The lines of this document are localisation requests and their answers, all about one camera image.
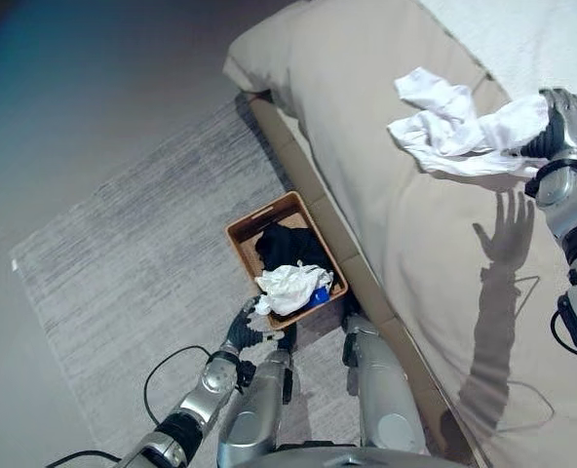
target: beige mattress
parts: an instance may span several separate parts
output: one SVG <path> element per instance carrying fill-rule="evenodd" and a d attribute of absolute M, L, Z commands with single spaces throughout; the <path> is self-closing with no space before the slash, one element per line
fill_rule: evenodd
<path fill-rule="evenodd" d="M 225 71 L 298 120 L 308 139 L 296 138 L 490 463 L 577 466 L 577 358 L 548 328 L 567 265 L 520 180 L 422 174 L 396 147 L 386 125 L 414 109 L 393 81 L 419 65 L 474 89 L 480 111 L 503 99 L 409 0 L 295 4 L 235 41 Z"/>

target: area rug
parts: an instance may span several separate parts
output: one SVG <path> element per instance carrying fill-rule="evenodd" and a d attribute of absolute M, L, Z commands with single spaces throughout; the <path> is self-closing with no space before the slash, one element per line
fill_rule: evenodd
<path fill-rule="evenodd" d="M 27 296 L 99 449 L 120 456 L 152 429 L 145 376 L 188 344 L 215 349 L 255 289 L 225 226 L 282 195 L 286 176 L 242 97 L 174 136 L 11 252 Z M 300 324 L 296 387 L 281 443 L 356 443 L 358 401 L 328 307 Z M 246 353 L 255 363 L 269 345 Z M 149 400 L 164 416 L 205 356 L 175 358 Z M 192 466 L 215 466 L 216 434 Z"/>

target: laundry basket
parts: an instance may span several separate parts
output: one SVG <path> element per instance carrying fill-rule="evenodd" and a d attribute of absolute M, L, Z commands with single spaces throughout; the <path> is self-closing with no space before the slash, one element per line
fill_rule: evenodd
<path fill-rule="evenodd" d="M 329 251 L 326 241 L 317 228 L 303 200 L 295 191 L 289 192 L 277 200 L 256 210 L 252 214 L 242 217 L 226 227 L 226 233 L 237 255 L 245 266 L 251 280 L 260 276 L 263 264 L 258 256 L 255 245 L 260 239 L 265 228 L 272 222 L 277 222 L 285 227 L 308 227 L 316 235 L 329 258 L 333 272 L 334 283 L 329 291 L 329 301 L 308 309 L 300 309 L 287 316 L 280 316 L 273 312 L 268 315 L 269 324 L 274 330 L 283 329 L 304 317 L 313 314 L 322 307 L 342 297 L 348 290 L 347 281 L 338 267 L 336 260 Z"/>

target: white blanket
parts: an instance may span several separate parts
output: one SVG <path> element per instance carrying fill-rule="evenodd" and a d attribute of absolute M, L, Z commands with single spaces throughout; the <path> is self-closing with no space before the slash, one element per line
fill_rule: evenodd
<path fill-rule="evenodd" d="M 511 98 L 560 86 L 577 94 L 576 0 L 418 0 Z"/>

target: white cloth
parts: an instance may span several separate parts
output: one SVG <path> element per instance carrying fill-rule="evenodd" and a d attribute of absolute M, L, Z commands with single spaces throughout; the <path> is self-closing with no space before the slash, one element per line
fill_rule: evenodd
<path fill-rule="evenodd" d="M 478 118 L 467 86 L 451 86 L 424 68 L 416 68 L 395 85 L 401 99 L 425 109 L 388 126 L 423 170 L 531 177 L 546 163 L 508 153 L 529 143 L 548 125 L 548 104 L 541 95 L 522 97 Z"/>
<path fill-rule="evenodd" d="M 317 265 L 282 265 L 273 271 L 263 271 L 255 281 L 266 292 L 255 306 L 255 312 L 267 315 L 272 310 L 288 315 L 302 308 L 310 300 L 314 290 L 329 287 L 333 273 Z"/>

